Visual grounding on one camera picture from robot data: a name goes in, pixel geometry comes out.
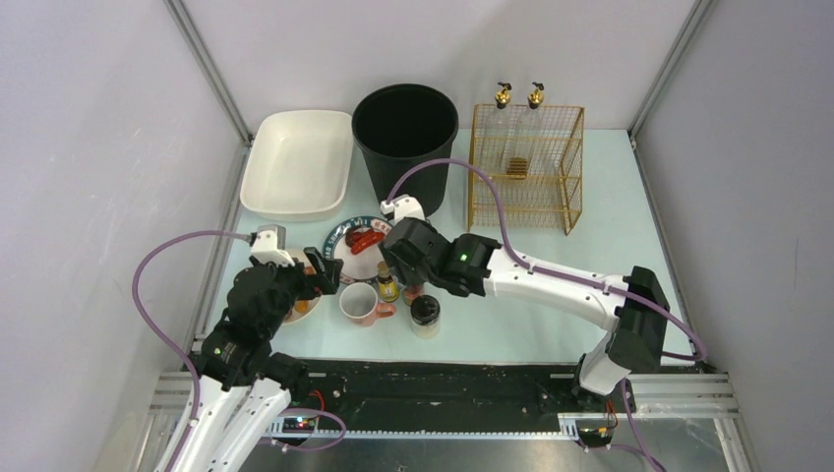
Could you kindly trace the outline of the black lid spice jar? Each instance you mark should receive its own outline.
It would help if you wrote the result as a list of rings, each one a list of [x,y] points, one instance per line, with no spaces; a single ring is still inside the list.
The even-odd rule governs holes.
[[[429,339],[440,331],[441,305],[431,295],[420,295],[410,306],[411,329],[418,337]]]

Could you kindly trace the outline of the clear glass oil bottle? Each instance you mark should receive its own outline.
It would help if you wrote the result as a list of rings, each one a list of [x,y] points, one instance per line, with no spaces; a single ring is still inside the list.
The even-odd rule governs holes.
[[[542,129],[542,117],[540,106],[544,101],[544,84],[533,82],[533,91],[527,95],[527,108],[519,116],[517,123],[517,148],[516,154],[524,159],[527,169],[530,169],[535,155],[536,147],[539,144],[539,137]]]

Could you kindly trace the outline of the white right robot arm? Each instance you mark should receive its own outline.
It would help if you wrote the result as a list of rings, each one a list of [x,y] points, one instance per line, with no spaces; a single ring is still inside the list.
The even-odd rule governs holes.
[[[579,391],[609,395],[628,375],[660,369],[668,320],[656,310],[669,304],[650,269],[636,266],[628,275],[604,275],[542,265],[511,255],[505,244],[488,237],[465,233],[449,241],[430,223],[412,217],[393,226],[380,251],[406,285],[430,284],[457,297],[529,300],[605,330],[578,362],[574,387]]]

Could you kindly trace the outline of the dark liquid glass bottle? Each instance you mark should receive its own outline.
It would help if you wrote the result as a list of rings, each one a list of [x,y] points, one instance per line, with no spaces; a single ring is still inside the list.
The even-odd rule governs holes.
[[[507,144],[513,133],[510,106],[512,85],[509,82],[497,82],[497,85],[500,89],[495,94],[495,108],[488,120],[489,157],[491,170],[496,174],[504,174]]]

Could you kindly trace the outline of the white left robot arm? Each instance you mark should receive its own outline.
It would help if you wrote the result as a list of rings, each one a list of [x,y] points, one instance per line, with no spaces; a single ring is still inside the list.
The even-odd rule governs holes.
[[[220,321],[188,357],[192,390],[160,471],[238,470],[268,424],[310,391],[308,365],[271,341],[298,302],[336,293],[343,261],[312,247],[299,258],[254,250],[250,260]]]

